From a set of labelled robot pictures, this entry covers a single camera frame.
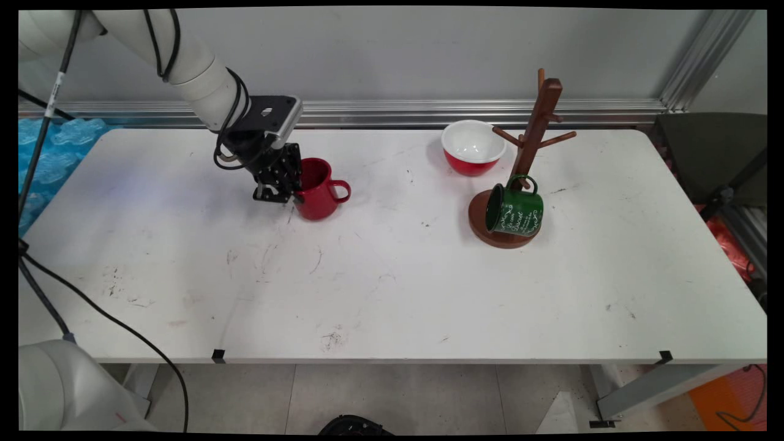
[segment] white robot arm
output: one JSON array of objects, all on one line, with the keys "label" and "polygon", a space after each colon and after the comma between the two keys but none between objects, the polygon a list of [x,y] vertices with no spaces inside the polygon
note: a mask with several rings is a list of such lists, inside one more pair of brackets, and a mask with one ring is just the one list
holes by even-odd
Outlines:
[{"label": "white robot arm", "polygon": [[[168,9],[150,9],[149,15],[160,57],[165,63],[172,58],[174,49],[174,20]],[[73,10],[19,11],[19,61],[62,51],[73,20]],[[104,28],[150,66],[156,66],[142,9],[85,11],[77,41],[95,38]],[[180,31],[180,47],[168,80],[208,129],[220,130],[237,93],[237,84],[215,54],[185,30]],[[241,90],[240,93],[240,102],[244,103],[245,92]],[[238,106],[229,126],[241,112],[242,107]]]},{"label": "white robot arm", "polygon": [[[19,11],[19,62],[62,51],[75,16],[73,10]],[[285,143],[302,113],[297,97],[250,97],[236,74],[180,29],[174,9],[83,11],[77,44],[105,31],[157,67],[205,126],[218,133],[213,160],[224,169],[248,170],[257,183],[254,199],[287,202],[297,197],[299,146]],[[63,76],[58,74],[54,97]],[[230,156],[220,151],[222,144]],[[221,165],[219,159],[240,165]],[[21,212],[24,199],[20,201]],[[128,394],[70,341],[19,348],[20,429],[154,430]]]},{"label": "white robot arm", "polygon": [[[19,61],[65,48],[74,16],[73,10],[19,11]],[[205,126],[218,133],[213,160],[222,169],[248,170],[257,183],[255,200],[298,198],[299,146],[285,142],[302,114],[299,98],[250,97],[235,73],[201,40],[180,29],[174,9],[84,11],[77,42],[104,31],[155,66]],[[230,155],[221,152],[221,145]],[[224,164],[229,162],[238,165]]]}]

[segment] white table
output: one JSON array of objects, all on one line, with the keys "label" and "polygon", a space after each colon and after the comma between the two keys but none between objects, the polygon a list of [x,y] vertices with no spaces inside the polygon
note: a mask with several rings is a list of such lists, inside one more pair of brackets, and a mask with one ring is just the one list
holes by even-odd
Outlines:
[{"label": "white table", "polygon": [[[244,170],[215,167],[206,130],[116,129],[25,240],[179,363],[216,349],[226,363],[656,363],[669,351],[667,366],[724,372],[767,359],[767,316],[643,133],[583,130],[541,150],[531,174],[547,211],[517,250],[485,245],[466,215],[506,182],[513,149],[464,177],[440,134],[296,130],[303,157],[353,188],[309,222],[291,202],[252,200]],[[98,361],[159,361],[33,272]],[[53,338],[20,275],[19,344]]]}]

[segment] round wooden base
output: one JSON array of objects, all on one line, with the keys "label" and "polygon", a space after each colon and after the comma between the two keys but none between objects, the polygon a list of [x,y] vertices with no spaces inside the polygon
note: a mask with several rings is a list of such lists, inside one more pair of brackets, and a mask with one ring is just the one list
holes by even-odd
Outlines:
[{"label": "round wooden base", "polygon": [[539,234],[539,231],[531,237],[488,232],[485,227],[485,212],[487,211],[488,199],[490,198],[491,191],[492,190],[483,191],[471,199],[471,204],[468,205],[468,221],[469,224],[471,224],[471,231],[473,231],[482,242],[496,248],[519,248],[526,243],[531,242],[531,239],[535,238],[536,234]]}]

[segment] black cable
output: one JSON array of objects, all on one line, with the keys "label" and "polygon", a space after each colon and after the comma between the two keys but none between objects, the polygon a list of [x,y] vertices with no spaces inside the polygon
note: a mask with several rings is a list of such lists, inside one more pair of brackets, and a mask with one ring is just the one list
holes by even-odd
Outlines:
[{"label": "black cable", "polygon": [[259,149],[259,152],[256,153],[250,161],[247,161],[245,164],[241,164],[239,166],[225,166],[218,162],[218,157],[221,155],[220,153],[220,146],[223,144],[223,136],[226,133],[226,128],[229,125],[229,121],[231,120],[232,115],[234,115],[234,111],[237,110],[237,105],[239,104],[240,96],[242,95],[241,92],[245,92],[245,106],[242,108],[242,113],[240,113],[238,119],[242,117],[247,111],[248,106],[250,105],[250,96],[248,94],[248,88],[245,86],[245,82],[242,81],[242,78],[239,77],[234,71],[226,68],[229,71],[229,74],[234,78],[234,82],[237,83],[237,93],[234,95],[234,103],[231,105],[231,109],[229,110],[229,114],[226,115],[226,119],[223,120],[223,125],[220,127],[220,131],[218,132],[218,137],[215,142],[215,151],[212,153],[212,161],[221,169],[224,170],[239,170],[244,169],[246,166],[253,164],[258,158],[261,158],[261,155],[264,153],[263,149]]},{"label": "black cable", "polygon": [[[758,364],[753,364],[751,366],[756,367],[760,371],[760,373],[762,373],[762,392],[760,393],[760,398],[757,400],[757,405],[754,407],[754,410],[751,411],[751,415],[749,415],[746,418],[738,418],[735,415],[728,414],[727,412],[716,412],[716,416],[719,417],[725,423],[727,423],[736,432],[742,432],[742,430],[737,428],[737,427],[735,427],[735,425],[732,424],[730,421],[727,421],[727,419],[724,418],[724,415],[726,415],[729,418],[732,418],[733,420],[735,420],[737,422],[741,422],[741,423],[747,423],[747,422],[753,420],[754,416],[757,415],[757,411],[760,409],[760,406],[762,406],[762,400],[765,398],[765,391],[768,390],[768,376],[765,373],[765,371],[762,370],[762,368]],[[744,372],[749,372],[751,370],[751,366],[744,367],[743,371]]]},{"label": "black cable", "polygon": [[63,320],[63,318],[60,317],[60,313],[57,312],[57,310],[52,305],[52,302],[49,301],[49,299],[46,297],[46,294],[44,294],[43,290],[41,290],[41,287],[38,286],[38,284],[35,282],[35,279],[33,279],[33,275],[30,274],[30,270],[27,269],[27,265],[24,264],[24,261],[22,260],[21,256],[19,256],[19,269],[22,271],[22,274],[24,275],[24,278],[27,280],[27,283],[30,284],[30,288],[33,289],[35,295],[38,296],[38,299],[41,301],[41,303],[44,304],[44,308],[46,308],[46,311],[48,311],[49,315],[51,315],[54,321],[57,322],[57,325],[60,327],[60,331],[63,332],[63,336],[65,337],[69,334],[73,335],[68,330],[68,325],[65,324],[65,320]]},{"label": "black cable", "polygon": [[79,24],[82,21],[82,10],[77,9],[74,15],[74,24],[71,26],[71,35],[68,37],[68,44],[65,47],[65,54],[63,54],[63,61],[60,63],[60,71],[57,72],[57,80],[54,82],[52,88],[52,96],[49,97],[49,104],[44,113],[44,119],[41,122],[41,131],[38,132],[38,139],[35,141],[35,149],[33,150],[33,157],[30,160],[30,165],[27,168],[27,176],[24,177],[24,184],[22,185],[22,192],[19,195],[19,218],[17,225],[22,222],[22,209],[24,203],[27,201],[27,193],[30,192],[30,186],[33,183],[33,175],[35,174],[35,167],[38,166],[38,158],[41,156],[41,148],[46,139],[46,132],[49,130],[49,123],[52,121],[52,112],[54,111],[54,104],[57,101],[57,93],[60,90],[60,84],[65,77],[65,72],[68,70],[68,64],[71,62],[71,54],[74,52],[74,45],[76,44],[76,34],[79,31]]},{"label": "black cable", "polygon": [[180,18],[177,16],[177,11],[169,9],[172,14],[172,22],[174,22],[174,46],[172,47],[172,55],[169,57],[169,62],[166,64],[166,69],[161,70],[161,51],[158,49],[158,39],[155,38],[155,29],[152,26],[152,19],[150,18],[150,10],[142,9],[144,12],[144,20],[147,22],[147,30],[150,32],[150,39],[152,40],[152,48],[155,51],[155,63],[158,76],[163,79],[163,82],[169,82],[169,75],[172,73],[174,62],[177,60],[177,55],[180,53]]},{"label": "black cable", "polygon": [[[24,256],[25,259],[27,259],[27,261],[29,261],[31,264],[33,264],[33,266],[35,266],[39,270],[41,270],[44,273],[46,273],[48,276],[52,277],[57,282],[60,282],[60,283],[64,284],[65,286],[70,288],[71,291],[74,291],[79,297],[82,298],[82,300],[86,301],[87,304],[92,306],[93,309],[98,311],[102,316],[106,317],[107,319],[112,321],[114,324],[120,326],[124,330],[127,330],[128,332],[130,332],[134,336],[136,336],[136,338],[138,338],[141,341],[143,341],[147,346],[152,348],[153,351],[158,353],[158,355],[161,356],[161,358],[163,358],[164,361],[166,361],[166,363],[169,364],[169,366],[172,367],[172,369],[174,369],[174,373],[177,375],[177,378],[180,380],[180,385],[183,387],[183,397],[185,398],[185,421],[183,422],[183,433],[187,432],[188,431],[188,390],[187,390],[187,387],[185,386],[185,380],[183,379],[183,375],[180,373],[180,370],[177,369],[177,366],[175,366],[174,363],[172,363],[172,360],[170,360],[169,357],[166,356],[166,354],[164,354],[160,349],[158,349],[157,346],[152,344],[152,342],[150,342],[148,339],[144,338],[144,336],[142,334],[136,332],[132,327],[124,324],[120,320],[117,320],[116,318],[112,317],[108,312],[106,312],[103,309],[101,309],[100,306],[98,306],[97,304],[95,304],[95,302],[90,300],[90,298],[87,297],[82,291],[80,291],[79,288],[77,288],[76,286],[71,285],[71,283],[68,282],[66,279],[63,279],[62,277],[58,276],[54,272],[50,271],[47,267],[43,266],[42,264],[39,264],[37,261],[35,261],[35,259],[30,257],[28,254],[24,254],[23,256]],[[20,257],[20,268],[22,267],[21,260],[22,260],[22,257]]]},{"label": "black cable", "polygon": [[[31,94],[23,91],[22,89],[19,89],[18,87],[16,88],[16,90],[19,91],[19,96],[20,97],[23,97],[25,100],[28,100],[31,103],[38,105],[39,107],[46,108],[47,104],[44,101],[41,101],[41,100],[39,100],[36,97],[33,97]],[[61,118],[65,118],[68,121],[71,121],[71,120],[75,119],[73,116],[70,116],[69,114],[65,113],[64,111],[61,111],[58,108],[54,109],[54,113],[55,113],[55,115],[58,115]]]}]

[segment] orange object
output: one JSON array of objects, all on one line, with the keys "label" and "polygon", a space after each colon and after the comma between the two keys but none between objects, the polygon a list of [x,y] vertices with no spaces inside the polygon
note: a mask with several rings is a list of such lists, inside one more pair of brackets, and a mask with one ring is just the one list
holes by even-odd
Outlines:
[{"label": "orange object", "polygon": [[[768,365],[762,364],[760,368],[768,372]],[[705,429],[711,432],[734,431],[730,425],[722,421],[716,412],[727,412],[738,418],[748,417],[754,410],[757,400],[762,392],[762,376],[759,371],[752,368],[749,372],[738,369],[732,374],[705,383],[689,392],[691,401],[699,414]],[[744,432],[764,432],[768,430],[768,395],[760,405],[754,418],[742,423],[727,418],[735,427]]]}]

